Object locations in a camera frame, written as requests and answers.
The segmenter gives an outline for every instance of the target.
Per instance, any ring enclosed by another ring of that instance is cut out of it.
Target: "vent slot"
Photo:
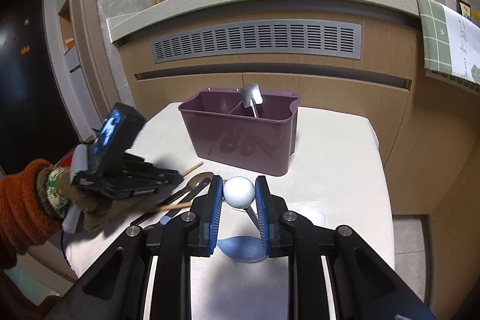
[[[361,25],[315,19],[268,19],[184,31],[152,42],[155,63],[237,53],[308,53],[359,59]]]

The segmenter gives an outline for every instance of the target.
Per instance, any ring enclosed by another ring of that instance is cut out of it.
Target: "purple plastic bin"
[[[300,96],[261,93],[260,118],[243,107],[239,88],[204,88],[178,107],[199,158],[273,176],[287,173]]]

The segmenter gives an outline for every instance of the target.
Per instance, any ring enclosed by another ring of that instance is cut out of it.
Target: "white table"
[[[148,121],[131,153],[180,172],[200,161],[178,105],[171,103]],[[282,196],[290,210],[321,209],[326,214],[327,228],[335,229],[340,224],[351,226],[393,269],[390,199],[378,140],[370,122],[364,117],[320,109],[300,107],[298,112],[296,148],[290,157],[289,171],[282,177],[267,175],[270,192]],[[259,175],[209,160],[204,162],[186,180],[204,171],[212,171],[224,179],[245,176],[252,182]],[[223,205],[219,239],[259,236],[245,212]],[[81,235],[69,243],[66,254],[76,274],[82,275],[138,216],[132,214],[123,221],[108,223],[100,233]],[[161,216],[154,216],[142,226],[157,222]],[[210,258],[191,258],[191,304],[193,320],[286,319],[287,259],[241,263],[228,258],[218,248]]]

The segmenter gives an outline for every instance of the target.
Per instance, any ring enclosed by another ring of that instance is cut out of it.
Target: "metal screw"
[[[134,237],[134,236],[136,236],[140,233],[140,227],[139,226],[129,226],[125,232],[128,236]]]
[[[338,228],[338,233],[342,236],[350,236],[352,234],[352,228],[349,226],[340,226]]]
[[[297,219],[297,214],[294,211],[286,211],[283,214],[283,218],[287,221],[295,221]]]
[[[186,222],[195,220],[195,217],[197,216],[192,211],[186,211],[181,215],[181,219]]]

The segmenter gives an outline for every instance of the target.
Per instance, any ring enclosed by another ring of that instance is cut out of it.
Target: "blue gripper pad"
[[[262,193],[262,178],[266,179],[264,176],[259,176],[255,180],[255,203],[257,205],[257,216],[258,216],[258,229],[260,230],[260,239],[262,241],[262,247],[265,251],[265,255],[270,254],[270,231],[268,227],[268,216],[265,208],[265,200]]]
[[[217,246],[223,199],[223,180],[221,176],[213,176],[208,193],[204,197],[205,203],[199,223],[196,256],[209,257]]]

